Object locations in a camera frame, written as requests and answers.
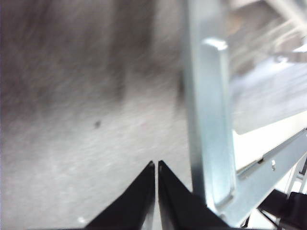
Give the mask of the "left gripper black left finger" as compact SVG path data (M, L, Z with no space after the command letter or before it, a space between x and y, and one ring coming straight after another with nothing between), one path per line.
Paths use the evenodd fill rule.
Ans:
M155 201L155 165L150 161L127 189L86 230L140 230Z

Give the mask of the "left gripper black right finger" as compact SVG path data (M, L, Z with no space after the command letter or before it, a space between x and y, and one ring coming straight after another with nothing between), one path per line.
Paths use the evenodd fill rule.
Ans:
M229 230L190 192L164 161L158 162L158 200L164 230Z

